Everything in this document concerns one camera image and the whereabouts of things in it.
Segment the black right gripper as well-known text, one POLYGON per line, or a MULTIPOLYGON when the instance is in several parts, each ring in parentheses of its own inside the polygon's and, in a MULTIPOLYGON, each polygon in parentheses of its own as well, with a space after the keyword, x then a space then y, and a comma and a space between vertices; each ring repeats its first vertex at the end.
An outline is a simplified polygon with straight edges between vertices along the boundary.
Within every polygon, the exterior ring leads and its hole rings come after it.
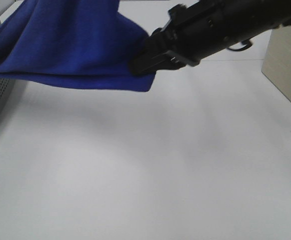
POLYGON ((229 23, 231 0, 200 0, 192 6, 178 4, 169 21, 144 42, 141 54, 128 63, 134 76, 160 70, 195 67, 200 61, 237 43, 229 23))

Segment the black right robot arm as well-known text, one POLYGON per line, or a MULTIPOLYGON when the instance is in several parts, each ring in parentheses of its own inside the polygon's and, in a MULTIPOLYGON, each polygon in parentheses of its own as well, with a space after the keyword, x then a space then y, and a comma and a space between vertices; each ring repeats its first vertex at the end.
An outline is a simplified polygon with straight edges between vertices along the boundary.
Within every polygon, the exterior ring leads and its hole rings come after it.
POLYGON ((129 62, 133 75, 195 67, 224 49, 245 51, 255 36, 291 26, 291 0, 199 0, 189 7, 178 4, 168 14, 167 24, 129 62), (237 43, 243 46, 234 49, 237 43))

